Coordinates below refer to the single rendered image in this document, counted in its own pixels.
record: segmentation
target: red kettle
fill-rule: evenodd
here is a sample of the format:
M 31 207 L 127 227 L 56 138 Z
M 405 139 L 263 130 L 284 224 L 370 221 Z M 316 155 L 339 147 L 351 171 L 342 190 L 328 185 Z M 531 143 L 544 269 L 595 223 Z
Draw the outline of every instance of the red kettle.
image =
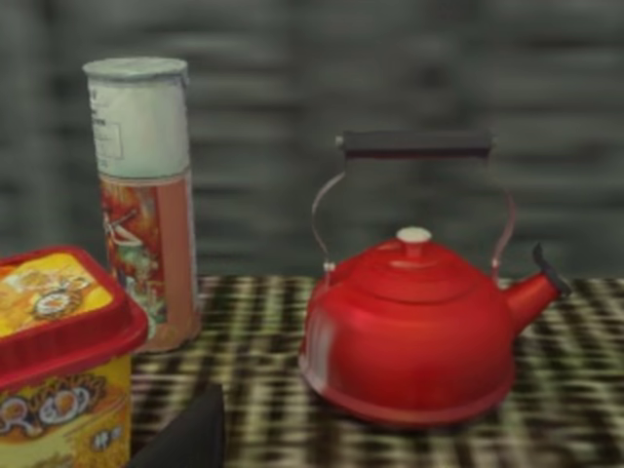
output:
M 337 139 L 346 161 L 356 158 L 478 157 L 488 161 L 489 133 L 348 132 Z M 420 227 L 338 265 L 314 225 L 319 201 L 345 172 L 319 192 L 313 230 L 326 254 L 325 277 L 307 305 L 299 366 L 311 388 L 365 420 L 435 426 L 477 416 L 510 391 L 514 338 L 548 304 L 570 294 L 544 260 L 540 271 L 502 290 L 497 272 L 514 225 L 514 204 L 484 274 L 434 242 Z

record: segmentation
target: gray backdrop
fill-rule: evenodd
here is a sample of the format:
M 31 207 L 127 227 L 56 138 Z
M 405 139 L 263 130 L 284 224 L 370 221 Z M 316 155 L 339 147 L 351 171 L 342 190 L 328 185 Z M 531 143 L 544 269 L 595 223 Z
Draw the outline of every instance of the gray backdrop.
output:
M 343 130 L 490 126 L 530 248 L 569 277 L 624 274 L 624 2 L 0 0 L 0 249 L 102 261 L 92 59 L 187 59 L 206 273 L 319 274 L 312 198 Z M 320 220 L 336 259 L 406 224 L 481 265 L 505 216 L 475 162 L 361 162 Z

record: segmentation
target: red lid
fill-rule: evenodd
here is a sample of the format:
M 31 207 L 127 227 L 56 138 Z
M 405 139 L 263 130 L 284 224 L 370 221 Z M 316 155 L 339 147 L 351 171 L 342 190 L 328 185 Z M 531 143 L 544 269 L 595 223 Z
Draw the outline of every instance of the red lid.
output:
M 53 255 L 64 259 L 65 264 L 58 267 L 57 262 L 55 269 L 45 271 L 22 268 L 33 265 L 27 263 L 31 260 Z M 15 273 L 7 274 L 11 267 Z M 81 275 L 72 276 L 79 267 Z M 0 275 L 0 320 L 4 321 L 0 330 L 0 391 L 15 391 L 51 376 L 95 368 L 131 353 L 147 338 L 145 314 L 82 250 L 58 247 L 6 258 L 0 260 Z M 16 283 L 10 281 L 11 275 L 13 280 L 27 280 L 28 292 L 23 293 L 23 285 L 17 287 L 20 294 L 11 292 Z M 9 295 L 17 305 L 4 304 L 3 310 L 1 301 Z M 94 297 L 102 306 L 89 309 L 77 305 L 81 298 L 86 303 L 86 297 Z M 19 324 L 19 330 L 8 334 L 8 320 L 17 320 L 14 323 Z
M 419 303 L 453 299 L 484 279 L 470 263 L 430 239 L 425 229 L 401 229 L 397 239 L 338 265 L 334 278 L 362 293 Z

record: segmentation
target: plastic tub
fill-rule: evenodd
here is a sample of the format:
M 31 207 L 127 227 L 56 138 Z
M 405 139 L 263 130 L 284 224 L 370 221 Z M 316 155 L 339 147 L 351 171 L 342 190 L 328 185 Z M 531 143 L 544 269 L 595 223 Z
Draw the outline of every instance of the plastic tub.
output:
M 143 312 L 83 251 L 0 260 L 0 468 L 126 465 L 146 338 Z

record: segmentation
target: white knob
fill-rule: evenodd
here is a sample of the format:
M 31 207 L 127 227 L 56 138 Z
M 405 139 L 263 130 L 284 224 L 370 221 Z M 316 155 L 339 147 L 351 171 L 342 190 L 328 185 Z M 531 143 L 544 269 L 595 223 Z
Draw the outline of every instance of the white knob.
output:
M 404 227 L 397 232 L 397 238 L 408 244 L 420 244 L 431 239 L 431 233 L 422 227 Z

